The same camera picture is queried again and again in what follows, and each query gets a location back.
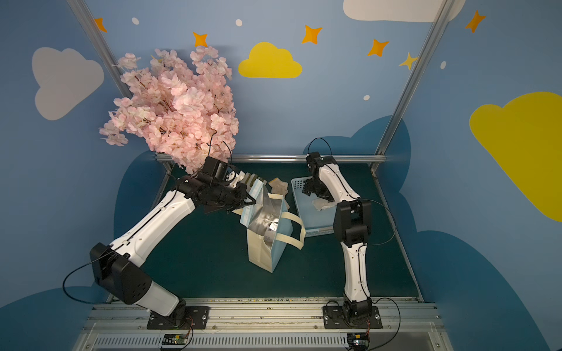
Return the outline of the light blue insulated delivery bag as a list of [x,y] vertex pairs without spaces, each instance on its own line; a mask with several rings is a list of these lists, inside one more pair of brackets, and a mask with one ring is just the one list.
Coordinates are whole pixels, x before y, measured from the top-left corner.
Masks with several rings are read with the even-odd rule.
[[250,196],[256,204],[239,211],[240,223],[247,228],[248,259],[272,273],[285,247],[303,248],[306,229],[301,218],[288,210],[285,197],[270,193],[263,181],[253,183]]

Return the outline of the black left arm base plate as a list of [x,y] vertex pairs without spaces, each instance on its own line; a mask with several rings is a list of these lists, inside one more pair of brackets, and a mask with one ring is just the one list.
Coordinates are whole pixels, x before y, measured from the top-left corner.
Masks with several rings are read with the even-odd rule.
[[206,328],[210,307],[178,306],[169,316],[151,312],[146,328],[148,330],[204,330]]

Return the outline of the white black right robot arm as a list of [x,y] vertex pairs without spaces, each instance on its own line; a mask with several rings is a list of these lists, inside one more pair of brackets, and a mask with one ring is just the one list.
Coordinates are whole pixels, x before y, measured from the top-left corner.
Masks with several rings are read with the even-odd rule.
[[349,321],[366,319],[372,315],[373,305],[366,264],[373,223],[371,205],[352,189],[332,155],[312,152],[306,162],[312,179],[307,182],[305,193],[336,204],[333,231],[344,256],[344,316]]

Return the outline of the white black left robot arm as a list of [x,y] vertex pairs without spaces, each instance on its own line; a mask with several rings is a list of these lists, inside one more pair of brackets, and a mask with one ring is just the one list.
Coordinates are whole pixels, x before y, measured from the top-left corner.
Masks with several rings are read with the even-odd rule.
[[250,174],[208,157],[196,175],[179,178],[175,187],[134,227],[110,244],[90,251],[97,285],[125,304],[135,304],[178,324],[185,316],[180,297],[142,270],[156,246],[198,207],[206,213],[232,212],[256,204]]

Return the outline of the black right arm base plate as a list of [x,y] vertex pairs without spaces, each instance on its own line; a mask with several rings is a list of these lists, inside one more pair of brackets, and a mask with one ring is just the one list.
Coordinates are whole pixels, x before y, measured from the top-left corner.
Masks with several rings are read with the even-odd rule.
[[325,329],[383,329],[381,314],[375,306],[371,315],[364,317],[347,315],[343,307],[332,304],[323,306],[322,313]]

